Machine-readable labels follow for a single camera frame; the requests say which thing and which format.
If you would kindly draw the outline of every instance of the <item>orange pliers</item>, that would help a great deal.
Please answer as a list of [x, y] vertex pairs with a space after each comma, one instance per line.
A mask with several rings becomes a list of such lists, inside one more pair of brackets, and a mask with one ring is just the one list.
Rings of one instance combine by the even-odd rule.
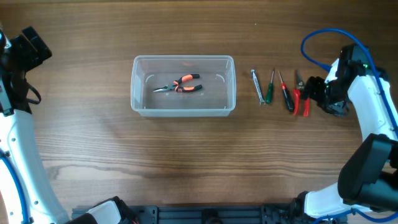
[[154, 89], [154, 92], [157, 91], [169, 91], [169, 90], [174, 90], [176, 92], [179, 93], [191, 93], [194, 91], [198, 91], [200, 89], [202, 89], [202, 85], [197, 85], [194, 87], [182, 87], [180, 86], [181, 83], [186, 82], [188, 80], [194, 79], [194, 78], [200, 78], [199, 74], [189, 74], [189, 75], [185, 75], [181, 78], [179, 78], [178, 80], [175, 80], [173, 82], [174, 85], [166, 85], [160, 88], [156, 88]]
[[[297, 112], [299, 112], [299, 106], [300, 106], [300, 96], [301, 92], [304, 91], [304, 81], [302, 80], [299, 71], [296, 70], [296, 88], [293, 89], [293, 95], [294, 95], [294, 112], [293, 115], [296, 115]], [[309, 116], [310, 114], [310, 98], [308, 97], [307, 99], [304, 100], [304, 116]]]

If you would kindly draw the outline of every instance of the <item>clear plastic bin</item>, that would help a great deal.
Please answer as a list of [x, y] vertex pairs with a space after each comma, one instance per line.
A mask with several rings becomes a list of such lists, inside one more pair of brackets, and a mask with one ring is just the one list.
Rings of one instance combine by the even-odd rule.
[[[153, 92], [188, 74], [199, 74], [180, 86], [202, 84], [193, 93], [173, 90]], [[131, 108], [141, 116], [227, 116], [235, 108], [236, 80], [230, 56], [163, 55], [138, 56], [131, 77]]]

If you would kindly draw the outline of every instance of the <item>screwdriver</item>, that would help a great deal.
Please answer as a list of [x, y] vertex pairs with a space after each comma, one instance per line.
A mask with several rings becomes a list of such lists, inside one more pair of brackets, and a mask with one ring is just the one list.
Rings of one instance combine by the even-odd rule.
[[272, 84], [274, 82], [274, 73], [275, 73], [275, 68], [272, 71], [271, 82], [268, 85], [268, 91], [267, 91], [267, 96], [266, 96], [266, 104], [270, 104], [271, 101], [272, 101], [272, 92], [274, 91], [274, 84]]
[[285, 85], [285, 83], [284, 83], [284, 81], [282, 79], [282, 75], [280, 74], [279, 70], [278, 70], [278, 72], [279, 72], [280, 82], [282, 84], [282, 94], [283, 94], [283, 96], [285, 98], [286, 108], [287, 108], [288, 111], [293, 112], [294, 111], [293, 101], [292, 101], [292, 99], [290, 97], [289, 91], [287, 90], [287, 87], [286, 87], [286, 85]]

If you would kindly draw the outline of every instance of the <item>screwdriver handle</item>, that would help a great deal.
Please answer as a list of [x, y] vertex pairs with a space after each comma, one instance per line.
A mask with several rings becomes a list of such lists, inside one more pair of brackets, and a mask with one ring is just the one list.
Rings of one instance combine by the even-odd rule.
[[304, 101], [304, 116], [310, 115], [310, 98]]
[[293, 112], [294, 111], [293, 101], [290, 97], [290, 93], [287, 90], [285, 83], [282, 83], [282, 94], [285, 98], [286, 109], [290, 112]]
[[301, 92], [298, 89], [293, 89], [293, 95], [294, 95], [294, 112], [293, 115], [297, 115], [297, 112], [299, 112], [299, 107], [300, 107], [300, 95]]
[[270, 83], [268, 85], [268, 91], [266, 96], [266, 104], [270, 104], [272, 101], [272, 92], [274, 91], [274, 84]]

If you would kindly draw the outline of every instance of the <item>wood grain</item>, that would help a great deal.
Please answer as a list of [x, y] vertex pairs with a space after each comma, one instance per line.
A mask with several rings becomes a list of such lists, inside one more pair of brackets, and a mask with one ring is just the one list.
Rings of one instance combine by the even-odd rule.
[[[28, 73], [43, 102], [32, 106], [40, 155], [57, 197], [72, 208], [120, 196], [130, 205], [288, 202], [337, 181], [361, 144], [355, 111], [344, 118], [312, 102], [310, 117], [274, 102], [259, 107], [272, 68], [287, 86], [327, 74], [300, 54], [324, 27], [352, 32], [391, 76], [397, 103], [396, 1], [150, 1], [5, 4], [9, 37], [34, 26], [53, 57]], [[311, 39], [306, 50], [332, 63], [350, 41]], [[138, 55], [230, 55], [236, 109], [226, 118], [143, 118], [130, 106]]]

